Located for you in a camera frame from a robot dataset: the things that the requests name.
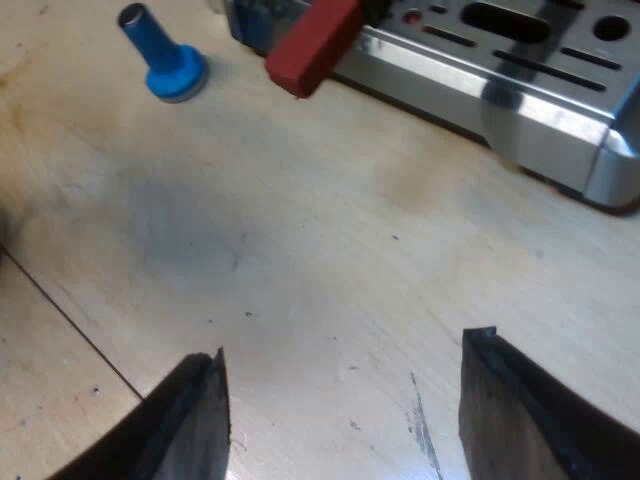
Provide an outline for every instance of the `silver metal casing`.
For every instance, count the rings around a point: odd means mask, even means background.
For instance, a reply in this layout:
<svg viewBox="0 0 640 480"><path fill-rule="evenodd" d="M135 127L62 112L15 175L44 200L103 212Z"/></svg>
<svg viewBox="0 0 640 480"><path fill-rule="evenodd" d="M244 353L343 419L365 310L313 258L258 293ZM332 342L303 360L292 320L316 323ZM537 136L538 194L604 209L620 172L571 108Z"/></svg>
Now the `silver metal casing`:
<svg viewBox="0 0 640 480"><path fill-rule="evenodd" d="M261 53L308 7L222 1L233 37ZM628 209L640 197L636 17L640 5L618 0L396 1L335 73L481 136L581 200Z"/></svg>

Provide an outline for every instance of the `round hole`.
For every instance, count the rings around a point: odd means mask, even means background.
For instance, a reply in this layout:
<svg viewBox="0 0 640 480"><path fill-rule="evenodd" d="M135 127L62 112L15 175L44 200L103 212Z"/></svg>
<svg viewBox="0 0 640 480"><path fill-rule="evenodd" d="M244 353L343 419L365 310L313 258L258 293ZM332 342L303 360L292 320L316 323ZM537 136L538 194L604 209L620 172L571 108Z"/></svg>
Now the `round hole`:
<svg viewBox="0 0 640 480"><path fill-rule="evenodd" d="M605 42L624 38L631 30L629 22L622 17L602 17L593 27L593 34Z"/></svg>
<svg viewBox="0 0 640 480"><path fill-rule="evenodd" d="M408 23L409 25L415 25L422 19L422 12L420 10L409 10L404 14L403 20L404 23Z"/></svg>

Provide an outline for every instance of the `red eraser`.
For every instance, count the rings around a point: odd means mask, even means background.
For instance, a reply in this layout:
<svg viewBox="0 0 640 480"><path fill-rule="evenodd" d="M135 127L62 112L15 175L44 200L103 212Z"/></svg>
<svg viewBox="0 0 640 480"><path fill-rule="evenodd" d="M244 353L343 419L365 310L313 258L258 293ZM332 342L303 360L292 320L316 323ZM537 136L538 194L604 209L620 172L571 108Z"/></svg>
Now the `red eraser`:
<svg viewBox="0 0 640 480"><path fill-rule="evenodd" d="M360 0L314 0L267 57L269 77L307 98L333 72L364 24Z"/></svg>

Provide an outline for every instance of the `rectangular slot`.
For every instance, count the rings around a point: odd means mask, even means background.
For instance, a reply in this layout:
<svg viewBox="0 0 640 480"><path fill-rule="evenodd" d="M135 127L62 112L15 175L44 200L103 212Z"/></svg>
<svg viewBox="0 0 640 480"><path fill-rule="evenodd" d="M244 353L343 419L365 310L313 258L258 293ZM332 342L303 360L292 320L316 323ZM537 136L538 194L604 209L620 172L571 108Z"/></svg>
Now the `rectangular slot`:
<svg viewBox="0 0 640 480"><path fill-rule="evenodd" d="M575 85L580 85L581 87L595 90L596 92L604 92L607 89L601 83L594 82L593 80L589 80L588 78L579 77L578 75L558 70L557 68L550 67L549 65L545 65L544 63L534 62L533 60L518 57L502 50L496 50L493 52L493 54L501 60L506 60L516 65L520 65L521 67L530 68L531 70L535 70L537 72L546 73L547 75L560 78L561 80L566 80L567 82L571 82Z"/></svg>
<svg viewBox="0 0 640 480"><path fill-rule="evenodd" d="M551 33L549 24L539 18L483 2L474 2L464 7L462 21L472 27L522 43L544 42Z"/></svg>
<svg viewBox="0 0 640 480"><path fill-rule="evenodd" d="M622 65L620 65L619 63L612 62L611 60L607 60L606 58L597 57L596 55L591 55L587 52L575 50L573 48L563 47L560 51L570 57L578 58L580 60L584 60L585 62L593 63L594 65L599 65L611 70L620 70L622 68Z"/></svg>
<svg viewBox="0 0 640 480"><path fill-rule="evenodd" d="M573 8L574 10L582 10L584 3L576 0L547 0L548 2L555 3L556 5L562 5L563 7Z"/></svg>
<svg viewBox="0 0 640 480"><path fill-rule="evenodd" d="M447 7L445 7L444 5L431 5L429 7L429 10L435 13L439 13L440 15L447 13Z"/></svg>
<svg viewBox="0 0 640 480"><path fill-rule="evenodd" d="M456 35L455 33L447 32L446 30L441 30L431 25L425 25L422 28L422 31L431 35L435 35L436 37L444 38L445 40L457 43L458 45L463 45L465 47L476 46L476 42L474 42L473 40L469 40L468 38L461 37L460 35Z"/></svg>

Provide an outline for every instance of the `blue cap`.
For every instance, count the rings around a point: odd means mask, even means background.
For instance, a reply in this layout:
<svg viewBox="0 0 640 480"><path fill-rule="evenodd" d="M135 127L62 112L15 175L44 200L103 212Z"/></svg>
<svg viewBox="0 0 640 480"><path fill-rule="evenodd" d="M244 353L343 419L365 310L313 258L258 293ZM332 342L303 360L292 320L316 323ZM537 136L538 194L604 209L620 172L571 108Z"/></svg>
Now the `blue cap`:
<svg viewBox="0 0 640 480"><path fill-rule="evenodd" d="M182 102L207 81L207 62L190 45L177 45L142 3L132 3L118 16L118 25L149 65L147 87L165 102Z"/></svg>

